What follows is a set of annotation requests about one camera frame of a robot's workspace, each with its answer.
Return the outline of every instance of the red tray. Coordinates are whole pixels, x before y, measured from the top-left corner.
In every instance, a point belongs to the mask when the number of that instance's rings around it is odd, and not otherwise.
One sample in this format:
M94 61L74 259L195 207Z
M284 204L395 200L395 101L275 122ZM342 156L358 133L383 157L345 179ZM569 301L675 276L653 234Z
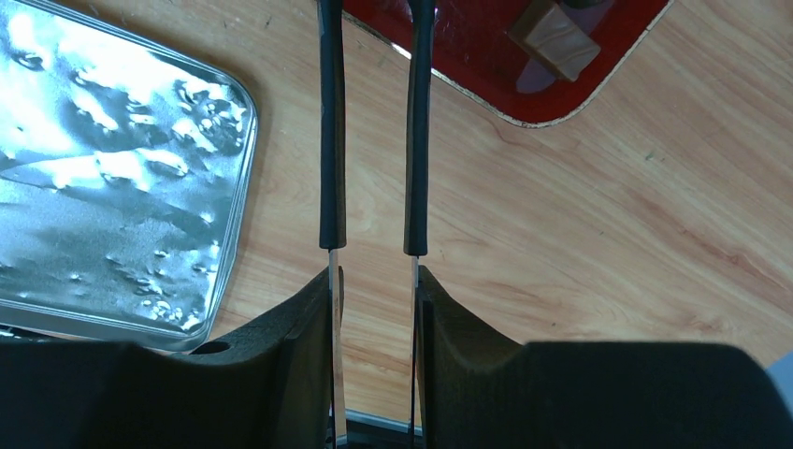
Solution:
M563 7L601 51L575 82L556 80L507 36L529 0L437 0L436 74L505 120L540 127L568 119L598 92L673 0L607 0ZM411 47L407 0L346 0L370 32Z

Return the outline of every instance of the silver tray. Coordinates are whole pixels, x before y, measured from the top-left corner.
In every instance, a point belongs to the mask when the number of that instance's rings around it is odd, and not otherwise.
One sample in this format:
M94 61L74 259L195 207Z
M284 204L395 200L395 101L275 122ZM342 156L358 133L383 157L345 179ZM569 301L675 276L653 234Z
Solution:
M256 109L223 72L0 0L0 323L188 351L236 255Z

